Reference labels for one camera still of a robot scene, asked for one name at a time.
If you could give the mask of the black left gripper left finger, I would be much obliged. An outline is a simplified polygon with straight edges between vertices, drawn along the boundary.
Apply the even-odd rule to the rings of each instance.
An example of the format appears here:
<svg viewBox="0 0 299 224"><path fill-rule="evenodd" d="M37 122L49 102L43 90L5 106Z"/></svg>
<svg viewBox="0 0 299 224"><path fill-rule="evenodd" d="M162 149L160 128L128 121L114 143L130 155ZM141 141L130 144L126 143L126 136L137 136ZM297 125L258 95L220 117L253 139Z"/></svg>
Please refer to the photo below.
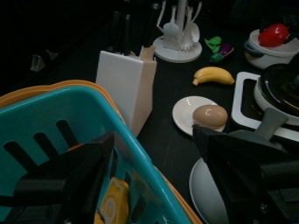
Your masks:
<svg viewBox="0 0 299 224"><path fill-rule="evenodd" d="M93 224L113 146L106 133L31 168L0 199L11 208L0 224Z"/></svg>

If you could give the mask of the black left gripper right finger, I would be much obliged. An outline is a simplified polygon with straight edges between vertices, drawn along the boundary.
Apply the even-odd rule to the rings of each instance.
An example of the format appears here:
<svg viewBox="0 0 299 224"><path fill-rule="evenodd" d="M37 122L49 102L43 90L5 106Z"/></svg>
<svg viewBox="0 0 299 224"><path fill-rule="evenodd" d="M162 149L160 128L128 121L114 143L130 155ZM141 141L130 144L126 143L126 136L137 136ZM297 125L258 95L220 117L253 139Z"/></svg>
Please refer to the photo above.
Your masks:
<svg viewBox="0 0 299 224"><path fill-rule="evenodd" d="M299 224L299 157L198 125L192 138L224 204L222 224Z"/></svg>

